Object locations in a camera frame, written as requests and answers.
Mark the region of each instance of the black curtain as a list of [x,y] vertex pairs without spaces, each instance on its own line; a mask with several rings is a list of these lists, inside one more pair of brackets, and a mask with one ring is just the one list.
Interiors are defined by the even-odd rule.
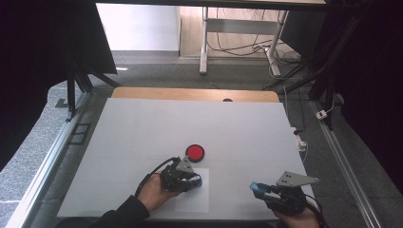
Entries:
[[116,73],[89,1],[0,1],[0,170],[39,119],[48,90],[75,70]]
[[374,0],[336,64],[348,124],[403,193],[403,4]]

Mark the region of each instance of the cable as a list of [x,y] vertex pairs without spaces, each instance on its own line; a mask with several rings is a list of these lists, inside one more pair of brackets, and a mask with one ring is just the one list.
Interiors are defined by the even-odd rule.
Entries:
[[[226,49],[216,49],[216,48],[213,48],[213,47],[210,46],[210,44],[209,44],[208,42],[207,42],[207,45],[208,45],[209,48],[211,48],[211,49],[213,49],[213,50],[222,51],[222,52],[225,52],[225,53],[228,53],[228,54],[232,54],[232,55],[236,55],[236,56],[246,56],[246,55],[255,54],[256,52],[258,52],[258,51],[261,49],[261,47],[254,47],[254,51],[252,51],[252,52],[249,52],[249,53],[246,53],[246,54],[237,54],[237,53],[228,51],[228,50],[226,50]],[[241,47],[234,47],[234,48],[229,48],[229,49],[241,49]]]
[[214,87],[217,88],[217,89],[221,89],[218,85],[215,85],[215,84],[213,84],[213,83],[208,83],[208,84],[214,86]]
[[291,52],[296,52],[296,51],[294,51],[294,50],[287,51],[282,54],[282,57],[279,57],[278,51],[276,50],[275,53],[276,53],[277,57],[275,57],[275,58],[277,58],[280,63],[281,63],[281,61],[284,62],[284,63],[282,63],[283,65],[302,64],[302,62],[299,59],[293,58],[294,61],[289,61],[288,59],[286,59],[284,57],[285,54],[291,53]]
[[303,107],[302,107],[301,91],[299,88],[298,88],[298,102],[299,102],[299,107],[301,108],[302,124],[303,124],[303,129],[300,130],[300,132],[303,132],[303,131],[305,131],[306,123],[305,123],[305,114],[303,112]]
[[134,194],[134,197],[137,198],[140,194],[140,191],[142,190],[142,188],[144,187],[144,185],[147,183],[147,181],[151,178],[151,176],[153,174],[155,174],[161,167],[163,167],[165,164],[167,164],[168,162],[172,162],[177,158],[170,158],[164,162],[162,162],[160,165],[157,166],[157,168],[155,168],[151,173],[145,175],[144,179],[140,182],[139,186],[137,187],[136,193]]
[[306,157],[308,157],[308,142],[305,143],[306,143],[305,156],[303,157],[302,163],[305,163]]
[[335,100],[332,100],[332,107],[326,111],[326,113],[332,111],[333,107],[335,106]]
[[287,91],[285,91],[285,85],[282,88],[284,88],[285,115],[287,116],[288,122],[290,122],[290,118],[288,118]]
[[[287,80],[287,78],[294,76],[296,73],[300,72],[304,68],[305,68],[304,65],[294,66],[294,68],[292,68],[287,74],[285,74],[284,76],[282,76],[281,78],[278,78],[278,79],[282,80],[282,81]],[[265,90],[267,88],[272,88],[273,86],[278,84],[278,82],[279,81],[276,81],[276,82],[272,83],[271,85],[265,86],[261,90]]]
[[274,63],[275,63],[275,62],[273,62],[273,63],[271,63],[271,64],[269,65],[269,73],[270,73],[270,76],[272,76],[272,78],[277,79],[277,80],[282,80],[282,81],[285,81],[285,80],[302,80],[302,78],[288,78],[289,75],[294,75],[295,73],[293,73],[293,71],[296,70],[296,69],[298,69],[299,67],[301,67],[301,65],[294,66],[294,68],[292,68],[292,69],[290,70],[290,72],[288,72],[285,76],[276,77],[276,76],[273,74],[273,70],[272,70],[272,64],[274,64]]
[[[217,17],[217,18],[219,18],[219,9],[220,9],[220,8],[217,8],[217,10],[216,10],[216,17]],[[255,15],[254,15],[253,18],[256,18],[257,11],[258,11],[258,10],[255,9]],[[265,10],[263,11],[263,14],[262,14],[260,20],[263,20],[264,13],[265,13]],[[207,45],[208,45],[211,49],[213,49],[213,50],[215,50],[215,51],[222,51],[222,52],[225,52],[225,53],[228,53],[228,54],[232,54],[232,55],[236,55],[236,56],[252,55],[252,54],[255,54],[256,52],[259,51],[259,47],[258,47],[258,48],[255,47],[255,44],[256,44],[256,42],[257,42],[257,40],[258,40],[258,37],[259,37],[258,34],[257,34],[257,36],[256,36],[256,38],[255,38],[255,41],[254,41],[254,43],[253,43],[252,45],[242,46],[242,47],[231,47],[231,48],[223,48],[223,47],[221,46],[221,42],[220,42],[220,35],[219,35],[218,32],[216,32],[216,34],[217,34],[217,43],[218,43],[220,49],[212,48],[212,47],[210,46],[210,44],[207,42]],[[237,53],[234,53],[234,52],[229,51],[229,50],[242,49],[242,48],[248,48],[248,47],[252,47],[252,48],[253,48],[253,51],[252,51],[252,52],[249,52],[249,53],[246,53],[246,54],[237,54]]]
[[315,201],[315,203],[316,203],[317,206],[319,207],[319,210],[320,210],[320,211],[317,210],[315,206],[311,205],[311,203],[309,203],[307,200],[301,200],[301,199],[299,199],[299,198],[296,198],[296,197],[294,197],[294,196],[291,196],[291,195],[288,195],[288,194],[284,194],[284,193],[282,193],[281,195],[284,196],[284,197],[286,197],[286,198],[290,198],[290,199],[292,199],[292,200],[295,200],[295,201],[301,203],[301,204],[304,205],[306,208],[308,208],[309,210],[311,210],[312,212],[314,212],[315,215],[317,216],[317,219],[318,219],[319,227],[320,227],[320,228],[322,228],[322,227],[323,227],[323,228],[324,228],[324,227],[328,227],[328,228],[329,228],[329,225],[327,224],[327,222],[326,222],[326,220],[325,220],[325,217],[323,217],[322,209],[321,209],[320,203],[319,203],[316,199],[314,199],[313,197],[311,197],[311,196],[309,196],[309,195],[304,194],[305,197],[309,197],[309,198],[311,198],[312,200]]

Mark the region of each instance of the round red button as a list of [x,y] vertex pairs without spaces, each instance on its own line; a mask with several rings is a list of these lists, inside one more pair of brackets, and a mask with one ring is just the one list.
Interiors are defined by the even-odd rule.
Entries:
[[186,156],[193,163],[200,162],[204,158],[204,149],[198,144],[189,145],[186,149]]

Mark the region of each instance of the human hand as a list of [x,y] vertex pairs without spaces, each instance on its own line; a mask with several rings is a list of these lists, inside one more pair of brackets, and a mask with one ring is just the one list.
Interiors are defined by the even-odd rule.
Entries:
[[144,204],[148,212],[151,212],[179,194],[179,192],[165,191],[161,187],[160,174],[153,174],[145,183],[137,199]]
[[288,228],[318,228],[319,223],[317,221],[317,216],[313,211],[305,207],[301,214],[296,216],[287,216],[280,212],[273,211],[276,217],[283,220]]

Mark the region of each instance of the aluminum rail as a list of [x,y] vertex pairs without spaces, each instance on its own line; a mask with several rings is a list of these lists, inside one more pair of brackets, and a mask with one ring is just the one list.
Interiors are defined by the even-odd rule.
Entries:
[[30,183],[26,193],[24,194],[24,196],[20,200],[20,203],[12,214],[6,226],[7,228],[19,228],[24,226],[27,218],[30,215],[32,207],[34,206],[39,194],[41,193],[42,187],[48,180],[48,176],[50,175],[54,164],[57,162],[57,159],[63,151],[68,137],[70,136],[75,124],[77,124],[78,120],[83,114],[83,107],[87,105],[88,101],[89,94],[83,93],[80,96],[77,104],[77,107],[79,108],[77,109],[76,115],[74,115],[70,122],[65,122],[62,125],[58,136],[53,142],[53,145],[45,156],[44,161],[42,161],[41,166],[39,166],[35,177],[32,179],[32,182]]
[[[319,111],[314,102],[311,102],[311,108],[313,109],[314,114]],[[319,124],[336,158],[338,167],[340,168],[341,173],[343,174],[344,179],[346,180],[347,185],[349,186],[350,191],[357,202],[362,217],[367,223],[367,226],[371,228],[382,227],[374,211],[374,208],[368,200],[367,194],[362,189],[361,184],[355,176],[353,168],[351,167],[346,155],[344,154],[344,151],[341,148],[335,133],[329,130],[325,122],[319,121]]]

